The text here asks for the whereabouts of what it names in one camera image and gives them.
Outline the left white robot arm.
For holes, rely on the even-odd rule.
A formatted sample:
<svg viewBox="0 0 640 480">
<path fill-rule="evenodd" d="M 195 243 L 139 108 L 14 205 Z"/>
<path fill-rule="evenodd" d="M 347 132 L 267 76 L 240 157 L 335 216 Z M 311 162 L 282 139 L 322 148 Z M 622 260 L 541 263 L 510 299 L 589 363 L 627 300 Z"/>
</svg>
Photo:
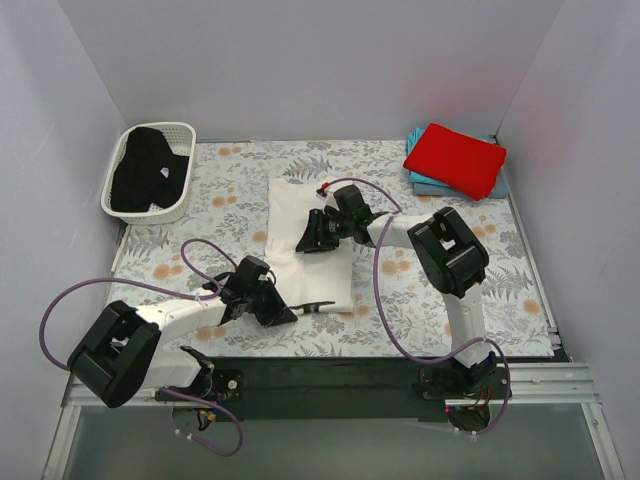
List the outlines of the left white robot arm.
<svg viewBox="0 0 640 480">
<path fill-rule="evenodd" d="M 213 399 L 214 361 L 193 347 L 164 346 L 190 332 L 244 314 L 263 327 L 297 321 L 276 289 L 270 267 L 247 256 L 187 298 L 132 307 L 108 304 L 67 360 L 71 373 L 104 404 L 117 408 L 141 389 L 168 388 L 193 400 Z"/>
</svg>

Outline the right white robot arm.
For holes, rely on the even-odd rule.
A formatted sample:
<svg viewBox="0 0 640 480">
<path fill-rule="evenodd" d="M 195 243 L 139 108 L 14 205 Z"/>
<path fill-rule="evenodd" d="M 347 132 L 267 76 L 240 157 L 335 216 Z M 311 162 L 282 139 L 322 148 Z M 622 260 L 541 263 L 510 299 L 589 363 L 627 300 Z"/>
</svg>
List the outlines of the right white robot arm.
<svg viewBox="0 0 640 480">
<path fill-rule="evenodd" d="M 389 338 L 392 345 L 429 370 L 422 382 L 428 394 L 471 398 L 488 393 L 497 367 L 481 305 L 489 255 L 459 213 L 452 207 L 422 216 L 406 215 L 401 208 L 375 212 L 357 186 L 338 181 L 324 183 L 316 194 L 324 204 L 310 210 L 296 252 L 330 252 L 346 239 L 372 248 L 376 255 L 385 247 L 413 250 L 426 279 L 444 301 L 451 351 L 423 359 L 409 353 L 395 336 Z"/>
</svg>

